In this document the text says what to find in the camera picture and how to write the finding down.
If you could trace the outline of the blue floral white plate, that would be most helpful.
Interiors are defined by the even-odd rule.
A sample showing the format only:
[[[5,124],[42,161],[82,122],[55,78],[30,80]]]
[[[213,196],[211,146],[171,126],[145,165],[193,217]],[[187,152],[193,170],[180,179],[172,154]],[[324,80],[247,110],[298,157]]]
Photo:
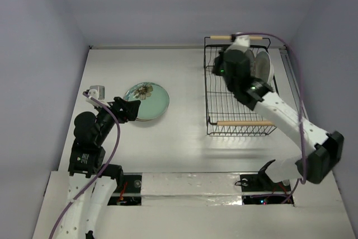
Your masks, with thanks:
[[[140,122],[140,123],[153,123],[153,124],[155,124],[158,120],[159,120],[159,118],[156,118],[156,119],[136,119],[136,121]]]

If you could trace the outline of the red and teal plate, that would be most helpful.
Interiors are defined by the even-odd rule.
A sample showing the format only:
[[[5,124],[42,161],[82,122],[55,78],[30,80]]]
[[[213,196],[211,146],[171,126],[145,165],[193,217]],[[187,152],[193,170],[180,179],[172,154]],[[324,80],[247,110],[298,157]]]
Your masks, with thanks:
[[[153,119],[139,119],[139,118],[137,118],[136,121],[138,121],[138,122],[155,121],[155,120],[161,119],[161,118],[164,117],[165,115],[166,115],[166,112],[160,114],[159,116],[157,116],[157,117],[155,117],[155,118],[153,118]]]

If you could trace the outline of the light green flower plate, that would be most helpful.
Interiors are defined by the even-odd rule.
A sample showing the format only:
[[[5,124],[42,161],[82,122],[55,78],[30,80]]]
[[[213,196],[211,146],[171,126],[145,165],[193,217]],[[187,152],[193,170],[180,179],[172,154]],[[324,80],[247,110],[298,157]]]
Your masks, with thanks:
[[[153,82],[141,82],[127,90],[126,101],[140,101],[137,121],[151,121],[162,116],[169,107],[169,94]]]

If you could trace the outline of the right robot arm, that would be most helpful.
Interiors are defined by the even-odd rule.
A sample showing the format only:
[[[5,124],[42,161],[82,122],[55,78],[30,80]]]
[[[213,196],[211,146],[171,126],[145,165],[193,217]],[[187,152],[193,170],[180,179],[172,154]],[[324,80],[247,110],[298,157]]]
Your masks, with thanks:
[[[283,180],[320,184],[341,159],[343,135],[315,126],[283,101],[268,83],[252,76],[244,52],[227,49],[216,62],[219,75],[235,99],[272,122],[300,148],[298,156],[268,161],[258,172],[258,185],[270,190]]]

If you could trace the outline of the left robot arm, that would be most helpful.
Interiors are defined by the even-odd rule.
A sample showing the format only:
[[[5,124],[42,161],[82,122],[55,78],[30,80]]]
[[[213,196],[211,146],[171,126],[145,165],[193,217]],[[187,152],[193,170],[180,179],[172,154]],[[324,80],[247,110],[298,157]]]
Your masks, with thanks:
[[[58,238],[96,238],[105,207],[114,191],[125,191],[123,168],[105,161],[102,146],[113,127],[136,120],[140,101],[115,97],[99,101],[84,93],[97,114],[85,111],[74,120],[74,142],[69,158],[67,211]]]

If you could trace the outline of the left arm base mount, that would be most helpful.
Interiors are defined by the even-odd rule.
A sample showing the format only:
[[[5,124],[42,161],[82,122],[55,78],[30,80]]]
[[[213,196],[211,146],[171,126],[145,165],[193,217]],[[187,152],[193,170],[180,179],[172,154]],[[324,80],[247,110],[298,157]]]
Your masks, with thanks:
[[[142,204],[142,174],[124,174],[124,182],[114,191],[107,205],[137,206]]]

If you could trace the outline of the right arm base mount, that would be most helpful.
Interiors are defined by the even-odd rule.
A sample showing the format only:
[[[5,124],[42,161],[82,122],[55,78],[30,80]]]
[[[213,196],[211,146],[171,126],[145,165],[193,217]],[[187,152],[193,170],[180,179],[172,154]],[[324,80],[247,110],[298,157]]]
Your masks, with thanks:
[[[259,174],[240,174],[234,183],[242,192],[243,205],[294,204],[289,181],[272,182],[267,176]]]

